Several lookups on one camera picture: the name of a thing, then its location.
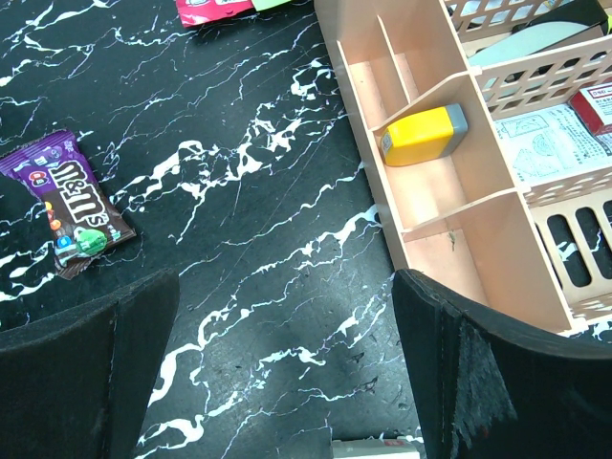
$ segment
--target black marble surface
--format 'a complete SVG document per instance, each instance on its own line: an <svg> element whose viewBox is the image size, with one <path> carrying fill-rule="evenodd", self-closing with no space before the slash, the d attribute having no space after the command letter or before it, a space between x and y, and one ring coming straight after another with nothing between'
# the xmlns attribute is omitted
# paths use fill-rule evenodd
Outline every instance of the black marble surface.
<svg viewBox="0 0 612 459"><path fill-rule="evenodd" d="M139 235L61 280L44 208L0 177L0 333L174 267L182 302L137 457L320 459L332 438L400 434L423 451L312 2L196 30L172 0L0 14L1 152L73 130Z"/></svg>

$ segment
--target yellow object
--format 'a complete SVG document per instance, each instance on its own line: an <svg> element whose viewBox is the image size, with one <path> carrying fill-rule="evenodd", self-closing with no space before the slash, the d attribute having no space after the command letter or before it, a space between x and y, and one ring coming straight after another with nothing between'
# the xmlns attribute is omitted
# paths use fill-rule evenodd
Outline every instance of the yellow object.
<svg viewBox="0 0 612 459"><path fill-rule="evenodd" d="M403 166L438 159L450 154L467 130L458 104L410 115L387 127L381 141L384 161Z"/></svg>

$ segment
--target pink packaging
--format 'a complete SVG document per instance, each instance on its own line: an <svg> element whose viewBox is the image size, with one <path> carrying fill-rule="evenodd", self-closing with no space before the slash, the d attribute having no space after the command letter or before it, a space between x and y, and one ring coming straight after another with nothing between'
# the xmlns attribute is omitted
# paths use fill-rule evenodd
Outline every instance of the pink packaging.
<svg viewBox="0 0 612 459"><path fill-rule="evenodd" d="M254 8L251 0L176 0L185 27L232 17Z"/></svg>

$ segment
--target wooden organizer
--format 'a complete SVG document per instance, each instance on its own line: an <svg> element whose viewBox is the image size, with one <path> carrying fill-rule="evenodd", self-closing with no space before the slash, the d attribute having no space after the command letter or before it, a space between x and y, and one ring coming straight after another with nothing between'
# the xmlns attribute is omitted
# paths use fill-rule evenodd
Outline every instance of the wooden organizer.
<svg viewBox="0 0 612 459"><path fill-rule="evenodd" d="M470 67L468 55L560 0L502 0L490 9L483 0L464 14L468 1L315 0L393 264L553 333L612 319L612 280L601 275L576 220L577 209L591 208L612 245L603 211L612 167L529 188L515 178L493 125L611 81L612 35ZM451 103L461 104L469 123L452 155L384 164L378 145L389 123ZM592 277L585 287L563 267L547 226L553 215L564 216L575 236Z"/></svg>

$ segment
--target purple candy bag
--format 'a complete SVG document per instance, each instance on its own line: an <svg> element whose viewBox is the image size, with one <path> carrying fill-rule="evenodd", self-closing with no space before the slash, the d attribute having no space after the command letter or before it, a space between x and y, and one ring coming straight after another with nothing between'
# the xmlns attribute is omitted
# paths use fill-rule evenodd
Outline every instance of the purple candy bag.
<svg viewBox="0 0 612 459"><path fill-rule="evenodd" d="M53 134L0 160L0 173L45 203L54 234L57 274L72 279L93 257L136 233L99 189L70 131Z"/></svg>

